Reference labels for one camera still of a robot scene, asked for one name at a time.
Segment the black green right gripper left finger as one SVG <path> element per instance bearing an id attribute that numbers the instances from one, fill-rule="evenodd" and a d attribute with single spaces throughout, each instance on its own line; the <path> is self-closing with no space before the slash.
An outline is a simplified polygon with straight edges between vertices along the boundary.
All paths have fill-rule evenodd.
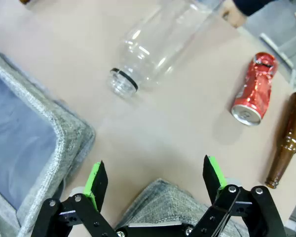
<path id="1" fill-rule="evenodd" d="M 31 236 L 67 237 L 73 226 L 82 224 L 93 237 L 116 237 L 115 230 L 101 215 L 107 186 L 104 163 L 97 162 L 82 193 L 63 202 L 55 198 L 43 202 Z"/>

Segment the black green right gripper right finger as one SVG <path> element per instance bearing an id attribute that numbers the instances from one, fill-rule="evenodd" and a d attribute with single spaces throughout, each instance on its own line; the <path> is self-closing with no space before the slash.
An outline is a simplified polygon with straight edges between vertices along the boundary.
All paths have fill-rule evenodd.
<path id="1" fill-rule="evenodd" d="M 284 237 L 285 229 L 274 200 L 265 186 L 250 191 L 228 184 L 216 159 L 205 156 L 203 179 L 211 206 L 189 236 L 218 237 L 231 217 L 241 217 L 251 237 Z"/>

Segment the person's left hand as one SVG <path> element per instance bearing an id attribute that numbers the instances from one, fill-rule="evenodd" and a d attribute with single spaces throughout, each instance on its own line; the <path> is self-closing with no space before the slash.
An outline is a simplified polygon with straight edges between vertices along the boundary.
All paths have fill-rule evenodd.
<path id="1" fill-rule="evenodd" d="M 241 27 L 247 20 L 247 16 L 243 14 L 232 0 L 224 0 L 220 6 L 221 17 L 234 28 Z"/>

